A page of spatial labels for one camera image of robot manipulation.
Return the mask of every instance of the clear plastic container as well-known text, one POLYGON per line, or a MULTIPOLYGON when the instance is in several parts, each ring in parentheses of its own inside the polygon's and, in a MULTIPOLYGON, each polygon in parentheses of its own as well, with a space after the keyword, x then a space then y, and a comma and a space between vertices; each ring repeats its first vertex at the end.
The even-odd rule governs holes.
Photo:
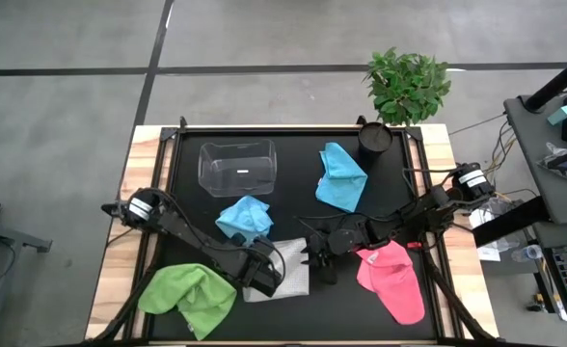
POLYGON ((276 176, 277 154, 270 140, 200 148, 198 182, 215 198, 270 194, 276 176))
POLYGON ((538 245, 530 245, 511 254, 513 260, 517 262, 526 262, 543 257, 543 250, 538 245))

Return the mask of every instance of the light blue towel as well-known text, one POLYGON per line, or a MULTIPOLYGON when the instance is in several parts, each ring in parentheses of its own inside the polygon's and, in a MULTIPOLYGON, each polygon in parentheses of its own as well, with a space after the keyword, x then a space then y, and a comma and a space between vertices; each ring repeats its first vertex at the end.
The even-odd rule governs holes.
POLYGON ((367 174, 340 145, 328 143, 320 151, 324 177, 318 183, 315 197, 347 212, 354 212, 367 182, 367 174))
POLYGON ((268 235, 273 221, 266 214, 269 205, 250 196, 241 198, 233 206, 219 214, 215 224, 229 238, 240 232, 245 236, 245 246, 254 243, 259 236, 268 235))

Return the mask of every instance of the towel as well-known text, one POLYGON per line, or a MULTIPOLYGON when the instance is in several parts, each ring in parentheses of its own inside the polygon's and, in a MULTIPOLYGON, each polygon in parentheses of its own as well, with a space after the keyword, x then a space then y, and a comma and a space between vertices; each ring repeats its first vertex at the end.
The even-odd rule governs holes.
POLYGON ((207 337, 226 318, 236 299, 236 289, 201 264, 168 266, 157 271, 138 301, 138 308, 152 314, 174 306, 185 317, 197 340, 207 337))
POLYGON ((315 197, 347 212, 354 212, 367 182, 367 174, 340 145, 328 143, 320 151, 324 176, 315 197))
POLYGON ((273 221, 266 214, 269 205, 254 198, 243 197, 233 206, 226 208, 219 214, 215 224, 225 235, 232 238, 240 233, 245 237, 243 245, 249 246, 259 236, 266 236, 273 225, 273 221))
MULTIPOLYGON (((243 288, 243 299, 246 303, 310 295, 310 266, 302 263, 309 259, 309 255, 307 253, 301 253, 307 246, 305 238, 277 241, 273 242, 273 246, 283 256, 283 261, 285 262, 285 278, 282 284, 277 287, 272 298, 267 297, 256 289, 243 288)), ((282 265, 282 259, 277 252, 272 252, 270 258, 273 260, 275 269, 282 274, 284 267, 282 265)))
POLYGON ((357 281, 378 294, 397 323, 415 324, 425 315, 419 281, 406 250, 394 241, 377 250, 357 251, 363 261, 357 281))

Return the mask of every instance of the green leaves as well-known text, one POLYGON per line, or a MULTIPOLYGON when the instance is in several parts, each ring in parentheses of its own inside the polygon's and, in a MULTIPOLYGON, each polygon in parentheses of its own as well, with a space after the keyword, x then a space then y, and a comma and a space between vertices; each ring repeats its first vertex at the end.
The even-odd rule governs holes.
POLYGON ((364 80, 371 81, 368 96, 375 96, 373 105, 382 122, 416 124, 443 106, 442 98, 450 91, 450 81, 445 81, 447 63, 419 54, 397 56, 394 47, 371 56, 364 80))

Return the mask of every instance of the gray floor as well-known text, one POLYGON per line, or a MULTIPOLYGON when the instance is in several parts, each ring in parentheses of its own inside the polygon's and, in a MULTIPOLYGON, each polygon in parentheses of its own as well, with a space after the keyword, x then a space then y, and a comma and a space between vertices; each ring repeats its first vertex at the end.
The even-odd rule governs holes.
MULTIPOLYGON (((145 67, 163 0, 2 0, 0 68, 145 67)), ((567 0, 177 0, 160 66, 361 64, 393 45, 451 63, 567 62, 567 0)), ((487 120, 556 70, 451 72, 432 122, 487 120)), ((146 124, 334 123, 373 117, 361 73, 158 76, 146 124)), ((0 221, 54 239, 26 252, 0 346, 79 341, 144 76, 0 77, 0 221)), ((451 137, 488 164, 503 119, 451 137)), ((521 152, 500 191, 535 189, 521 152)), ((526 193, 520 198, 527 199, 526 193)), ((522 307, 532 277, 487 278, 502 337, 567 346, 567 324, 522 307)))

